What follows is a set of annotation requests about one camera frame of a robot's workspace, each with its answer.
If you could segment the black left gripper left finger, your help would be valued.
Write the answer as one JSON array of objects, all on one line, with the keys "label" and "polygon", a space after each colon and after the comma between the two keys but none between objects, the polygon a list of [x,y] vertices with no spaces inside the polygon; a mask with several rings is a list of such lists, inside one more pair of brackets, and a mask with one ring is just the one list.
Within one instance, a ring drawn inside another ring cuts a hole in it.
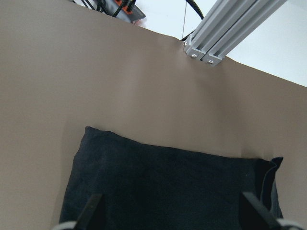
[{"label": "black left gripper left finger", "polygon": [[104,196],[93,194],[78,217],[74,230],[104,229]]}]

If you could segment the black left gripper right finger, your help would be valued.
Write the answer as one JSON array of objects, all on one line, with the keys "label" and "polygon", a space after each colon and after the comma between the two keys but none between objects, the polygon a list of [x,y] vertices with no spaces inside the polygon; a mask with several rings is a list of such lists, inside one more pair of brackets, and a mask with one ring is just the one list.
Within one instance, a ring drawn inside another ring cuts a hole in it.
[{"label": "black left gripper right finger", "polygon": [[239,196],[239,224],[243,230],[280,230],[277,219],[251,192]]}]

